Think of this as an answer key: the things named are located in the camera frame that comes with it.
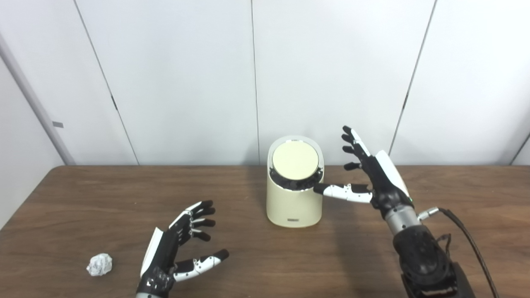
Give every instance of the round beige lid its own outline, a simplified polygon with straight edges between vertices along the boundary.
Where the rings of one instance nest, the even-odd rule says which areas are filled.
[[[308,143],[283,143],[272,154],[272,166],[283,177],[302,180],[311,176],[319,166],[319,155]]]

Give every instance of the crumpled paper ball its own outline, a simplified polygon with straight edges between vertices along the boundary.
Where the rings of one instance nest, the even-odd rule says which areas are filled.
[[[100,253],[90,259],[86,271],[92,276],[102,276],[112,270],[112,258],[106,253]]]

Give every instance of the white wall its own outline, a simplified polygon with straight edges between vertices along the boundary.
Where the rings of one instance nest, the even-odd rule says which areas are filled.
[[[257,164],[251,2],[78,0],[140,164]]]
[[[261,162],[292,134],[349,162],[343,125],[388,151],[434,1],[253,3]]]
[[[76,164],[137,164],[72,0],[0,1],[0,50]]]
[[[508,164],[529,132],[526,2],[437,2],[393,146],[434,0],[77,3],[110,90],[74,1],[0,0],[0,51],[72,163],[257,164],[301,134],[341,164],[346,124],[399,164]]]
[[[0,228],[52,168],[59,154],[0,59]]]
[[[521,149],[521,152],[517,155],[515,158],[514,165],[530,165],[530,142],[526,141],[526,144],[524,145],[523,149]]]
[[[508,164],[530,127],[530,2],[438,1],[391,158]]]

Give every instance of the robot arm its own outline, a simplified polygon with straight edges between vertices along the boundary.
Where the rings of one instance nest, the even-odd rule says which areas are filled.
[[[179,247],[191,238],[210,241],[210,235],[196,228],[215,225],[213,220],[200,218],[215,213],[212,205],[211,200],[198,202],[186,208],[165,232],[155,228],[142,263],[136,298],[167,298],[175,282],[196,277],[228,258],[228,251],[223,249],[211,256],[174,263]]]
[[[370,197],[369,202],[380,211],[394,235],[394,249],[400,256],[401,277],[409,298],[475,298],[458,263],[451,261],[421,222],[438,209],[430,209],[418,216],[409,191],[386,152],[371,155],[353,129],[344,126],[343,130],[342,139],[349,145],[342,149],[360,161],[348,163],[344,168],[362,169],[370,178],[373,189],[359,191],[360,187],[320,184],[314,187],[314,191],[351,201],[366,201]]]

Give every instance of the wooden table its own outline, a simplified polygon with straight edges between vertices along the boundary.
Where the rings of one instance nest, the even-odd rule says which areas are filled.
[[[400,166],[418,211],[451,209],[475,238],[503,298],[530,296],[530,168]],[[0,232],[1,297],[134,297],[154,227],[213,199],[210,242],[190,240],[178,259],[226,248],[231,256],[170,297],[406,297],[392,236],[370,205],[324,200],[322,220],[304,229],[271,224],[265,167],[62,166],[53,169]],[[328,166],[326,181],[368,181]],[[443,215],[426,224],[453,234],[452,257],[477,297],[491,297],[457,227]],[[109,253],[113,270],[91,277],[89,259]]]

